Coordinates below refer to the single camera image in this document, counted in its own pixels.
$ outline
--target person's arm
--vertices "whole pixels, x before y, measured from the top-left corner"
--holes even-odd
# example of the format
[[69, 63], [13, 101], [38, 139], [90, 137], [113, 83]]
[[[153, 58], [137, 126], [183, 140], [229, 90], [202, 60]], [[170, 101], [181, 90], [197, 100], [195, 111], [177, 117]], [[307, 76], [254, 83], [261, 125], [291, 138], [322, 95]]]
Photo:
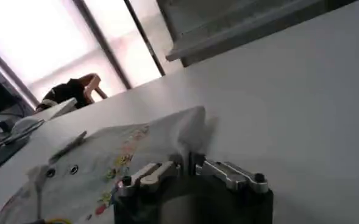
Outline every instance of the person's arm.
[[94, 100], [91, 97], [91, 92], [94, 89], [99, 88], [101, 78], [99, 78], [97, 74], [91, 73], [79, 78], [79, 81], [84, 86], [84, 96], [90, 101], [89, 103], [93, 103]]

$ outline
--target white fabric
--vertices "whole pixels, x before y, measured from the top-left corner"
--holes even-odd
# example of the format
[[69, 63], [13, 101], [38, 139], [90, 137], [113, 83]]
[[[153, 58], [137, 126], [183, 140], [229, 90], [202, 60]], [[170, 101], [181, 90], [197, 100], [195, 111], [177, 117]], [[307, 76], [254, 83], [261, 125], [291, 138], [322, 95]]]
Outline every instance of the white fabric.
[[[186, 161], [190, 151], [202, 147], [204, 122], [204, 108], [196, 107], [148, 124], [104, 128], [55, 163], [33, 169], [30, 181], [0, 212], [0, 223], [28, 223], [39, 218], [113, 223], [112, 205], [102, 214], [95, 213], [107, 204], [99, 201], [102, 194], [110, 193], [123, 175], [133, 174], [148, 163], [167, 161], [175, 154]], [[123, 155], [127, 155], [122, 157], [126, 161], [118, 162]], [[79, 170], [71, 175], [74, 165]], [[55, 170], [51, 178], [45, 175], [48, 169]], [[107, 178], [113, 169], [116, 176]]]

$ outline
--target metal eyelet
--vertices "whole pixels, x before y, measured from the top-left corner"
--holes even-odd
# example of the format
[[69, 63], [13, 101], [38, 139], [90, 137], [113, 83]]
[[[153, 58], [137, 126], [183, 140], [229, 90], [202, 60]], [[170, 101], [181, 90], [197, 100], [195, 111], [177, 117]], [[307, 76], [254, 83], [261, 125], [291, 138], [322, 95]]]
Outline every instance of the metal eyelet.
[[79, 166], [78, 166], [78, 165], [73, 165], [73, 166], [71, 167], [71, 169], [69, 170], [69, 173], [70, 173], [71, 175], [74, 175], [75, 173], [77, 173], [78, 170], [79, 170]]
[[50, 168], [48, 171], [46, 171], [46, 177], [53, 177], [56, 174], [56, 170], [53, 168]]

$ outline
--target metal clamp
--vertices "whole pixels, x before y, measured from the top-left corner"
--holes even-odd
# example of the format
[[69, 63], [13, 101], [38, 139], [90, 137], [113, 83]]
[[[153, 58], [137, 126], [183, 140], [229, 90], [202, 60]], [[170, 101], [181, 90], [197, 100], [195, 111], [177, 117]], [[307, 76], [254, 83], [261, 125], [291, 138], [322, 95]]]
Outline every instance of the metal clamp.
[[156, 192], [160, 183], [169, 176], [178, 176], [179, 166], [174, 162], [168, 161], [163, 163], [155, 172], [143, 177], [140, 180], [140, 186], [146, 187], [149, 192]]
[[117, 184], [117, 193], [120, 197], [128, 197], [133, 195], [135, 189], [140, 184], [140, 179], [145, 177], [146, 175], [151, 174], [153, 171], [159, 168], [159, 164], [157, 163], [150, 163], [147, 166], [144, 166], [141, 170], [137, 173], [133, 174], [131, 177], [124, 177]]
[[213, 175], [232, 191], [240, 191], [245, 186], [251, 187], [256, 193], [269, 191], [268, 182], [263, 174], [252, 174], [229, 162], [220, 163], [206, 159], [203, 166], [196, 165], [196, 174]]

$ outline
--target white table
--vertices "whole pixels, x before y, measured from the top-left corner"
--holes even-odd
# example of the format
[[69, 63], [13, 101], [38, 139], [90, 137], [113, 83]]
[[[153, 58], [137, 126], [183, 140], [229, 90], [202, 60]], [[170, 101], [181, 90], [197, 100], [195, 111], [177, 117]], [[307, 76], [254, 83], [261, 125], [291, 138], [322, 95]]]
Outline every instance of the white table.
[[359, 1], [47, 122], [0, 168], [0, 208], [70, 136], [195, 105], [212, 158], [265, 173], [275, 223], [359, 223]]

